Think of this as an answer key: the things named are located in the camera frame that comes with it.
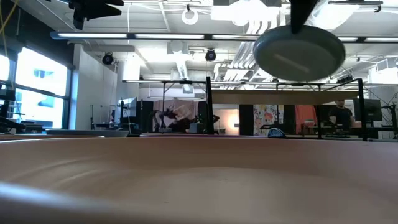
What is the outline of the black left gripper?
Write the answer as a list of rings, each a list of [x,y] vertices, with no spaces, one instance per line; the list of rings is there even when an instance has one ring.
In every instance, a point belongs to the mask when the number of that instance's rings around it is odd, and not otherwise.
[[[73,25],[76,29],[82,30],[84,21],[92,19],[90,7],[93,1],[90,0],[70,0],[68,7],[74,10]],[[98,4],[110,4],[114,6],[124,6],[123,0],[96,0]],[[101,6],[93,11],[93,17],[119,16],[121,11],[111,6]]]

